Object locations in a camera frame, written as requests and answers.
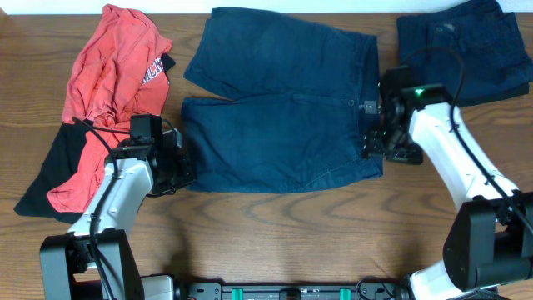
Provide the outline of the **navy blue shorts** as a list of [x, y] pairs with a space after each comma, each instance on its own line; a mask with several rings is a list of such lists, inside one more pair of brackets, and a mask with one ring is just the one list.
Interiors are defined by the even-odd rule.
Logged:
[[202, 192], [308, 193], [383, 174], [377, 40], [278, 12], [218, 7], [184, 77], [182, 121]]

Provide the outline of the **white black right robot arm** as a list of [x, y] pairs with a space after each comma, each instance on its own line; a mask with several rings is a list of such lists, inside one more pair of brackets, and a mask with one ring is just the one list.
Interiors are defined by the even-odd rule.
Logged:
[[364, 138], [364, 156], [417, 165], [426, 155], [457, 214], [441, 261], [412, 273], [406, 298], [496, 295], [532, 278], [532, 195], [486, 156], [441, 85], [381, 87], [380, 127]]

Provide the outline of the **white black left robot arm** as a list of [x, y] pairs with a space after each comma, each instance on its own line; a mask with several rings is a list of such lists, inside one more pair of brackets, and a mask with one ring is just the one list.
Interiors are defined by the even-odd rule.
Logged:
[[82, 216], [46, 237], [40, 263], [47, 299], [173, 299], [169, 275], [140, 275], [128, 235], [145, 198], [171, 195], [195, 179], [180, 142], [121, 142]]

